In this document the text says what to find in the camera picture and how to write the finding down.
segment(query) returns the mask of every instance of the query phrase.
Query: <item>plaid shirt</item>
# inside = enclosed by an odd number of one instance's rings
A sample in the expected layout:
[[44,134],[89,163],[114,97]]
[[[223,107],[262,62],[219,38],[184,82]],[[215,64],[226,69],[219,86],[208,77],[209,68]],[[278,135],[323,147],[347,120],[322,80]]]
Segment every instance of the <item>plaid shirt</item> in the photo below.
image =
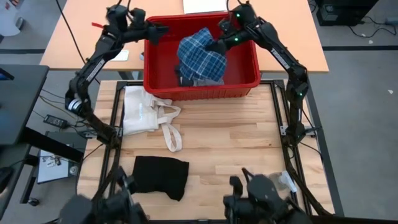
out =
[[207,28],[181,40],[177,56],[180,59],[180,73],[192,79],[210,79],[219,82],[226,69],[226,57],[205,47],[214,42]]

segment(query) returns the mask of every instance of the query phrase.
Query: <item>red plastic bin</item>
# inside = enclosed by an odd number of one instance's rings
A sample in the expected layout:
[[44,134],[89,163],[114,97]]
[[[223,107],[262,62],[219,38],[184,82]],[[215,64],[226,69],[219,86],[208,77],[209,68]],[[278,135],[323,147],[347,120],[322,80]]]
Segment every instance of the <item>red plastic bin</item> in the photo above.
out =
[[177,49],[180,41],[207,27],[213,38],[221,35],[218,23],[226,12],[154,16],[151,22],[169,26],[169,32],[154,45],[145,40],[144,88],[154,96],[171,100],[198,100],[246,96],[251,88],[260,84],[261,74],[257,62],[256,46],[252,41],[233,47],[226,54],[227,67],[218,86],[178,86],[174,68],[178,65]]

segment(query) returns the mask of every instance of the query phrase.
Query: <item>wooden table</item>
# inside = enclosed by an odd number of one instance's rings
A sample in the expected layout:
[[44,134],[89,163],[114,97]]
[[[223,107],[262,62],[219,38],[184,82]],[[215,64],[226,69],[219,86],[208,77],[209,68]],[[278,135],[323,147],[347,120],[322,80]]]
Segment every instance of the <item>wooden table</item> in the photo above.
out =
[[[307,0],[250,2],[258,16],[275,26],[282,43],[309,72],[329,72]],[[93,54],[95,43],[101,35],[101,29],[93,27],[91,23],[105,24],[106,7],[115,3],[115,0],[68,0],[63,8],[84,58]],[[126,5],[127,0],[123,0],[122,4]],[[229,1],[230,9],[237,5],[237,0]],[[133,0],[131,8],[134,7],[144,9],[147,18],[183,14],[182,0]],[[108,62],[104,66],[105,70],[131,71],[144,68],[144,62],[139,59],[139,54],[144,51],[144,41],[126,44],[124,49],[129,51],[128,61]],[[260,71],[284,72],[267,50],[259,47],[256,50]],[[48,65],[52,70],[78,70],[83,66],[62,17],[58,20],[40,64]]]
[[[107,123],[115,88],[116,81],[102,81],[99,88],[95,114]],[[120,122],[123,99],[124,92],[121,93],[116,124]],[[284,170],[269,85],[260,85],[243,98],[175,101],[174,105],[182,109],[172,123],[182,135],[183,149],[180,152],[172,153],[167,149],[161,129],[124,136],[122,141],[120,165],[127,174],[132,173],[136,156],[174,157],[190,163],[185,195],[180,202],[161,192],[133,195],[151,220],[224,219],[222,198],[232,193],[228,182],[231,175],[242,176],[242,167],[255,174],[267,175]],[[317,148],[314,138],[306,137],[303,142]],[[89,140],[85,154],[98,145],[97,140]],[[308,188],[329,212],[333,212],[319,154],[301,144],[299,151]],[[78,181],[79,194],[94,196],[103,155],[104,147],[101,147],[85,159]],[[297,195],[302,206],[301,194]]]

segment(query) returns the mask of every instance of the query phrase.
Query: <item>black cloth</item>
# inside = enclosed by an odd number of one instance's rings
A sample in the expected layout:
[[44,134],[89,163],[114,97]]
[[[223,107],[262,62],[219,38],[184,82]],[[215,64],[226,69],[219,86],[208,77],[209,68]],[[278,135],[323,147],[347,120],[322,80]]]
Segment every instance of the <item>black cloth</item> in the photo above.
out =
[[180,201],[187,183],[189,162],[169,157],[137,156],[132,175],[137,193],[165,192]]

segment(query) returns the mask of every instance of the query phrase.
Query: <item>black monitor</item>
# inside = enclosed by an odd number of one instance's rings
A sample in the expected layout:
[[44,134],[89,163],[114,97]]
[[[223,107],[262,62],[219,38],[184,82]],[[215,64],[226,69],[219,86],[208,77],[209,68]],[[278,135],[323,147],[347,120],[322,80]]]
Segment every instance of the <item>black monitor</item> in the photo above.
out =
[[13,80],[13,79],[14,79],[14,77],[10,73],[8,73],[4,69],[0,68],[0,81]]

